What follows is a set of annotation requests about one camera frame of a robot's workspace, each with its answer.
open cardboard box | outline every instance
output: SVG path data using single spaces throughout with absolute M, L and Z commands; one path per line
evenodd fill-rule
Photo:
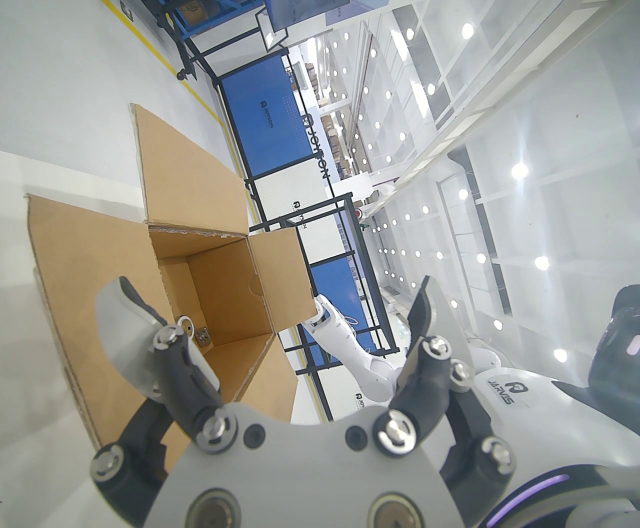
M 242 180 L 158 117 L 133 107 L 147 223 L 32 196 L 29 234 L 65 372 L 96 446 L 143 402 L 106 358 L 95 297 L 126 276 L 168 321 L 207 328 L 200 351 L 226 402 L 289 421 L 296 376 L 277 332 L 316 313 L 294 229 L 249 237 Z M 167 432 L 167 469 L 189 440 Z

purple light strip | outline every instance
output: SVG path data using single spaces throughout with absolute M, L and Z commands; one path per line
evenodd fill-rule
M 530 488 L 524 490 L 519 493 L 515 497 L 513 497 L 507 504 L 502 506 L 498 512 L 489 519 L 489 522 L 486 524 L 487 528 L 492 528 L 498 521 L 500 521 L 505 515 L 507 515 L 513 508 L 518 506 L 521 502 L 524 502 L 529 497 L 535 495 L 538 492 L 541 492 L 545 488 L 549 486 L 553 486 L 554 484 L 564 482 L 569 480 L 569 475 L 556 475 L 555 477 L 551 477 L 545 481 L 539 482 L 538 484 L 531 486 Z

white pegboard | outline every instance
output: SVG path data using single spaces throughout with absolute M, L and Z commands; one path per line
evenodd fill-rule
M 315 159 L 261 178 L 255 182 L 255 185 L 264 213 L 269 219 L 326 200 L 324 182 Z M 305 216 L 308 218 L 334 208 L 334 205 L 330 205 Z M 299 216 L 292 218 L 293 221 L 300 219 Z M 311 264 L 344 252 L 336 215 L 304 224 L 300 227 L 300 237 Z

joyson logo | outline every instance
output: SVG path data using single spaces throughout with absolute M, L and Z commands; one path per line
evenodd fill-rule
M 271 119 L 271 113 L 269 112 L 269 108 L 267 107 L 267 102 L 266 101 L 262 101 L 260 103 L 260 106 L 262 106 L 262 111 L 264 112 L 264 115 L 267 118 L 267 124 L 268 124 L 269 128 L 272 129 L 273 128 L 273 119 Z

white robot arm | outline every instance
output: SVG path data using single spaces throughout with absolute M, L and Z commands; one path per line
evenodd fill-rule
M 302 323 L 306 331 L 348 369 L 367 398 L 377 402 L 390 400 L 402 368 L 396 369 L 386 359 L 366 352 L 358 343 L 353 327 L 324 295 L 315 301 L 317 315 Z

